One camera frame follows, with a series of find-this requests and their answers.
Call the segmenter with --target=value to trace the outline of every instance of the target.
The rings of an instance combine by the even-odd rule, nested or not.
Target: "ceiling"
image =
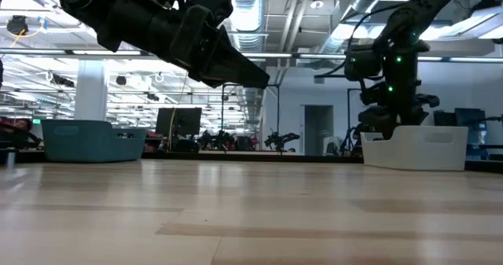
[[[259,20],[258,25],[251,20],[250,14],[254,10],[241,9],[239,0],[234,1],[234,13],[224,23],[231,41],[239,50],[257,52],[278,52],[278,51],[304,51],[321,52],[323,45],[332,36],[337,39],[347,39],[346,33],[341,31],[343,24],[337,27],[334,22],[334,15],[338,7],[344,1],[349,0],[321,0],[323,6],[319,9],[312,9],[310,6],[302,11],[303,0],[255,0],[259,5],[255,17]],[[405,0],[381,0],[376,7],[385,6],[392,2],[402,2]],[[444,33],[466,17],[467,10],[464,7],[475,5],[479,0],[459,0],[451,2],[438,16],[437,23],[441,24]],[[17,37],[11,35],[6,30],[8,21],[12,15],[25,15],[29,26],[29,38],[20,38],[14,48],[24,49],[59,49],[59,50],[103,50],[97,44],[96,33],[92,28],[70,17],[59,8],[58,0],[3,0],[0,9],[0,47],[9,48],[13,46]],[[288,21],[288,12],[294,8],[292,25],[285,32],[284,26]],[[387,15],[376,16],[365,25],[364,37],[375,37],[376,33],[370,34],[372,29],[377,31],[379,26],[383,27]],[[299,27],[295,27],[296,17],[299,16]],[[485,55],[492,44],[488,40],[478,39],[483,35],[492,32],[491,36],[496,36],[499,28],[503,37],[503,14],[494,14],[489,18],[492,23],[486,26],[485,31],[479,28],[478,35],[473,35],[470,30],[463,30],[463,36],[459,32],[453,35],[464,37],[457,41],[450,42],[449,50],[446,46],[437,46],[435,52],[453,55]],[[465,27],[474,27],[472,21],[465,21]],[[255,26],[255,30],[247,31],[244,34],[240,28]],[[289,48],[288,42],[281,48],[282,36],[287,34],[287,40],[293,38]],[[256,46],[250,47],[245,42],[246,38],[259,40]],[[475,45],[466,46],[466,39],[476,42]],[[121,50],[136,50],[136,48],[123,43]],[[75,107],[75,90],[59,87],[52,84],[48,79],[52,75],[59,75],[71,80],[78,85],[79,60],[75,58],[41,58],[27,57],[22,55],[5,55],[3,57],[5,66],[4,89],[30,90],[30,92],[9,92],[3,93],[3,103],[0,107],[0,116],[16,116],[35,118],[68,118],[73,117]],[[187,79],[185,86],[185,71],[172,64],[167,64],[156,60],[128,60],[117,59],[104,60],[110,71],[108,96],[108,120],[116,126],[138,126],[154,127],[156,124],[156,113],[160,107],[171,107],[180,105],[181,107],[201,107],[204,116],[201,122],[203,131],[205,128],[218,130],[220,128],[221,117],[221,93],[222,88],[211,89],[203,83],[192,79]],[[266,65],[276,66],[276,63],[261,62],[259,65],[265,68]],[[301,79],[301,72],[311,71],[309,68],[290,68],[285,76],[288,81],[285,85],[302,86],[303,82],[312,79]],[[126,76],[127,85],[120,86],[116,83],[117,76]],[[350,85],[344,80],[330,79],[325,83],[325,88],[339,87],[340,85]],[[148,91],[155,94],[160,99],[152,101],[147,98]],[[225,95],[229,96],[224,104],[224,128],[238,133],[255,132],[260,119],[260,107],[262,103],[262,91],[243,89],[242,87],[228,86],[225,88]]]

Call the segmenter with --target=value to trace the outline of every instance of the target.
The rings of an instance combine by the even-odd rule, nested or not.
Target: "ceiling duct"
[[[263,29],[263,17],[265,0],[233,0],[234,12],[230,16],[233,29],[238,32],[257,32]],[[263,50],[263,35],[237,35],[234,45],[241,52],[261,52]],[[256,104],[256,99],[262,94],[255,89],[243,89],[243,100],[248,107],[248,119],[257,120],[260,114],[260,107]]]
[[[323,46],[318,51],[319,53],[334,54],[338,53],[346,39],[338,39],[336,33],[340,21],[350,12],[351,9],[358,13],[369,13],[379,0],[351,0],[348,7],[342,6],[341,2],[337,2],[336,8],[332,13],[332,24],[334,32],[325,40]],[[319,69],[322,62],[314,62],[307,64],[307,67]]]

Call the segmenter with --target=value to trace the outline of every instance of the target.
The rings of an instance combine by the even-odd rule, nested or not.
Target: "column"
[[[109,73],[103,61],[80,61],[75,97],[76,120],[106,120]]]

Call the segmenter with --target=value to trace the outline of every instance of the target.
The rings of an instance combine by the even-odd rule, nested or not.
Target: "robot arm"
[[[179,9],[171,6],[174,1]],[[63,10],[117,51],[122,41],[184,68],[191,79],[265,88],[269,76],[235,50],[218,27],[233,12],[231,0],[60,0]]]
[[[372,45],[348,48],[345,66],[346,78],[358,81],[362,87],[361,99],[365,105],[377,103],[360,113],[358,119],[375,127],[389,139],[400,124],[420,125],[428,115],[422,108],[439,105],[436,96],[416,94],[421,85],[417,79],[418,54],[428,52],[426,42],[419,40],[436,15],[451,0],[410,0],[399,6],[388,19],[387,25]],[[376,79],[383,70],[384,81],[367,88],[364,79]]]

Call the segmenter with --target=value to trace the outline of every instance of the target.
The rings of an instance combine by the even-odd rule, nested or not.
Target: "teal plastic bin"
[[[47,160],[54,162],[108,163],[141,158],[147,130],[114,129],[95,120],[43,120]],[[132,138],[119,138],[119,134]]]

